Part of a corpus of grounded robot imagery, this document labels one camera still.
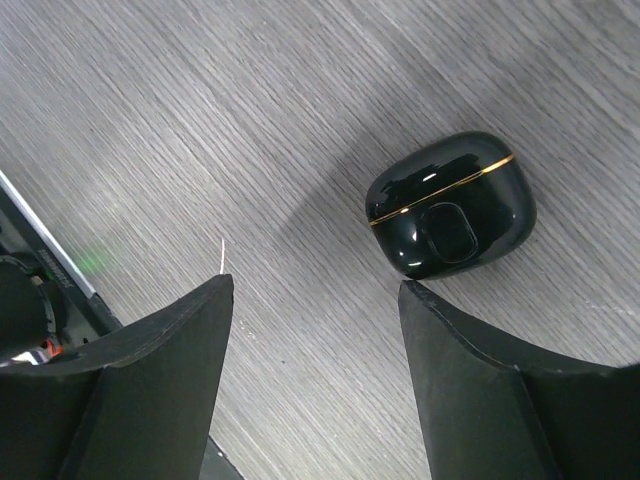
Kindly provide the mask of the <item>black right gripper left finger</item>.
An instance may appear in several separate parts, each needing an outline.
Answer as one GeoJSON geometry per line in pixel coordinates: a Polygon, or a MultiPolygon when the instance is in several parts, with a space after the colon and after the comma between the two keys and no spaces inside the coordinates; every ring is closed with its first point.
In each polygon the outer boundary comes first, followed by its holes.
{"type": "Polygon", "coordinates": [[[195,479],[233,314],[230,275],[40,366],[1,371],[5,479],[195,479]]]}

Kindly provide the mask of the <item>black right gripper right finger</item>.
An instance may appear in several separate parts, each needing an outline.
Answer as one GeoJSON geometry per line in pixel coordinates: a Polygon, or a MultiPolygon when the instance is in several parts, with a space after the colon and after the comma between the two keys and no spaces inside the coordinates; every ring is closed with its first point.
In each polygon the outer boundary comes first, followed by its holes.
{"type": "Polygon", "coordinates": [[[435,479],[635,479],[639,368],[561,355],[405,281],[399,317],[435,479]]]}

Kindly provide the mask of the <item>black earbud charging case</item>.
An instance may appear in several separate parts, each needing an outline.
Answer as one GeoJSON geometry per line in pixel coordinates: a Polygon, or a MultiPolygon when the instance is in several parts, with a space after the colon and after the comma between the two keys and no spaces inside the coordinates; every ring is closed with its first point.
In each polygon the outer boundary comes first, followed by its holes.
{"type": "Polygon", "coordinates": [[[466,131],[398,161],[369,187],[365,212],[392,266],[412,280],[495,261],[531,234],[536,203],[514,151],[466,131]]]}

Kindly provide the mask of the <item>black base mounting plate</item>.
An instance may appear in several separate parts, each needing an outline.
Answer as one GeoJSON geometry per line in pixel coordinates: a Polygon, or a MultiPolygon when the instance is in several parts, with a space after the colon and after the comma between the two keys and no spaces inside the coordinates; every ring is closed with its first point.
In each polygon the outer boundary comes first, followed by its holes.
{"type": "Polygon", "coordinates": [[[41,365],[123,327],[1,176],[1,365],[41,365]]]}

